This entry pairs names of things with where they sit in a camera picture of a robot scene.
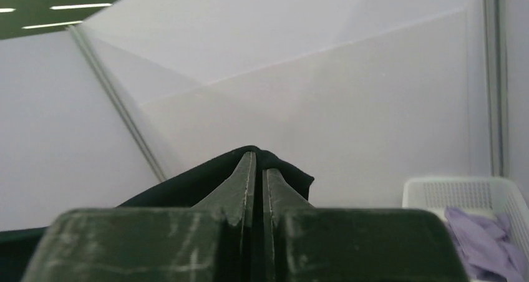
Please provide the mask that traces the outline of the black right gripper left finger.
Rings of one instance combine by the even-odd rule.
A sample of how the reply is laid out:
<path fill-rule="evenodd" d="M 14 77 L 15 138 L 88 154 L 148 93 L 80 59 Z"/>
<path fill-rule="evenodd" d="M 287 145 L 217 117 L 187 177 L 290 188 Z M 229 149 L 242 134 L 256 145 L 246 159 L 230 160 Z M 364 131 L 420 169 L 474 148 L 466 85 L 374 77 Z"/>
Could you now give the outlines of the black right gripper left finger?
<path fill-rule="evenodd" d="M 68 211 L 47 229 L 24 281 L 244 281 L 256 155 L 190 208 Z"/>

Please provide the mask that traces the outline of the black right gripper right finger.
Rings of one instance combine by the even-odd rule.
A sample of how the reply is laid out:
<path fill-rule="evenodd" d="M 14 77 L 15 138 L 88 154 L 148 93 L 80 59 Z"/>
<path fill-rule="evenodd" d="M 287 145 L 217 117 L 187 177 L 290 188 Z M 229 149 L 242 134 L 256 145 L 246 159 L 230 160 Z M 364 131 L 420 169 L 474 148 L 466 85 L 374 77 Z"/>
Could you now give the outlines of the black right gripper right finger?
<path fill-rule="evenodd" d="M 267 281 L 467 281 L 432 212 L 316 208 L 281 172 L 263 172 Z"/>

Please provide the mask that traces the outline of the black t shirt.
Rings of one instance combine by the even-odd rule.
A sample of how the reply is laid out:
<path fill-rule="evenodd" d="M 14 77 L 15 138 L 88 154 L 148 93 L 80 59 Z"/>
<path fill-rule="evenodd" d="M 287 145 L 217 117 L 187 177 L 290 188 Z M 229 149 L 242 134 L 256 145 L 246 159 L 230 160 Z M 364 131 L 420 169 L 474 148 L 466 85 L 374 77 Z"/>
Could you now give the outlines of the black t shirt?
<path fill-rule="evenodd" d="M 257 172 L 276 168 L 286 182 L 305 200 L 309 198 L 309 189 L 314 177 L 281 160 L 270 151 L 247 145 L 219 155 L 114 207 L 192 207 L 221 185 L 247 152 L 256 154 Z M 39 227 L 1 232 L 1 281 L 22 279 L 28 262 L 46 229 Z"/>

